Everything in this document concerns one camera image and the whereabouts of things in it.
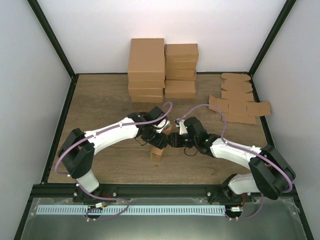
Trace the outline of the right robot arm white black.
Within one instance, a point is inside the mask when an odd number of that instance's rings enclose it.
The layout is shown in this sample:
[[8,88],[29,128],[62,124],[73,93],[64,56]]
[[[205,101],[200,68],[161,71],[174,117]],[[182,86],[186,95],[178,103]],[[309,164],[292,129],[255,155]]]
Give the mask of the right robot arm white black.
[[171,147],[195,147],[203,155],[228,160],[250,170],[248,174],[236,174],[227,181],[222,188],[225,200],[232,202],[245,193],[261,193],[276,200],[282,193],[292,190],[296,173],[274,146],[246,146],[209,134],[196,117],[176,123],[179,131],[168,137]]

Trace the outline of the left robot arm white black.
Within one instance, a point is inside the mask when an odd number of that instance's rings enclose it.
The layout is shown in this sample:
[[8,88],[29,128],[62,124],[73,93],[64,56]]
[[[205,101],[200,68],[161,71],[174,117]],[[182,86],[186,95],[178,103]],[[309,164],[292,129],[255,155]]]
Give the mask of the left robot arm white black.
[[130,113],[119,122],[100,129],[83,132],[75,128],[62,144],[58,157],[67,170],[66,174],[84,189],[85,197],[97,202],[102,196],[102,189],[92,171],[94,156],[116,143],[138,137],[163,149],[167,146],[164,130],[169,126],[166,114],[155,106],[149,112]]

